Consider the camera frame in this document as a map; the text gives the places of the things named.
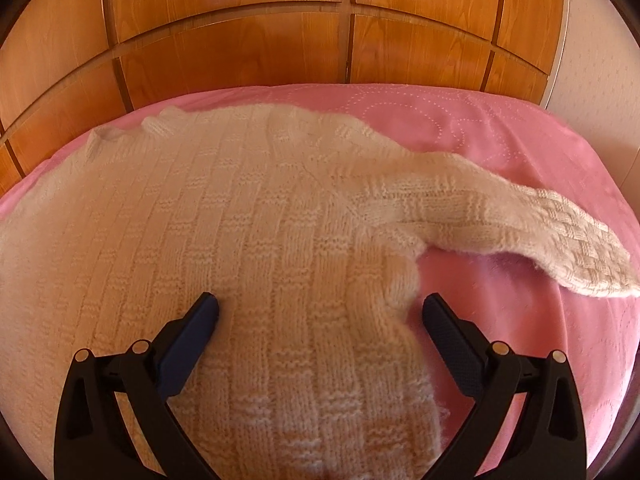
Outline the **cream knitted sweater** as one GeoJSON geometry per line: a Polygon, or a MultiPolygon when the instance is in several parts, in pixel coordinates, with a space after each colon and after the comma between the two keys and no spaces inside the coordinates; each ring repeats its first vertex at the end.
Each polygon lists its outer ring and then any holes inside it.
{"type": "Polygon", "coordinates": [[[591,321],[639,323],[636,229],[341,114],[169,107],[103,127],[1,221],[1,409],[53,472],[74,351],[154,335],[201,292],[213,341],[176,403],[231,479],[415,479],[442,449],[407,318],[431,248],[514,254],[591,321]]]}

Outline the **pink bedspread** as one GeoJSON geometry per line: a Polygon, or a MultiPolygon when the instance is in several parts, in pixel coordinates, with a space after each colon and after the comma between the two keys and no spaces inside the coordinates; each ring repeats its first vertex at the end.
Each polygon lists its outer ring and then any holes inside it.
{"type": "MultiPolygon", "coordinates": [[[[620,222],[624,228],[636,229],[639,246],[638,220],[591,146],[541,108],[503,96],[403,86],[249,88],[169,100],[96,129],[130,130],[169,107],[194,113],[257,104],[346,115],[407,150],[462,156],[511,183],[558,193],[603,223],[620,222]]],[[[93,130],[50,159],[40,176],[30,181],[27,192],[80,150],[93,130]]],[[[24,195],[6,201],[1,221],[24,195]]],[[[457,393],[433,345],[419,332],[420,304],[431,292],[441,294],[487,337],[505,340],[517,352],[544,356],[554,349],[564,351],[582,401],[588,454],[596,457],[624,404],[639,344],[639,323],[613,326],[591,321],[567,289],[514,254],[458,254],[431,248],[419,258],[418,268],[419,296],[409,309],[407,323],[424,360],[434,367],[435,398],[442,410],[442,449],[465,418],[469,402],[457,393]]],[[[183,393],[171,402],[177,418],[176,403],[186,397],[197,367],[183,393]]]]}

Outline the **wooden headboard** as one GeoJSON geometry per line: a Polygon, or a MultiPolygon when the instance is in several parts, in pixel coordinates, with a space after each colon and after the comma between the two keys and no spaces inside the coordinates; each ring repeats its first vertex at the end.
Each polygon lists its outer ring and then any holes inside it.
{"type": "Polygon", "coordinates": [[[540,102],[566,0],[29,0],[1,39],[1,186],[163,100],[424,84],[540,102]]]}

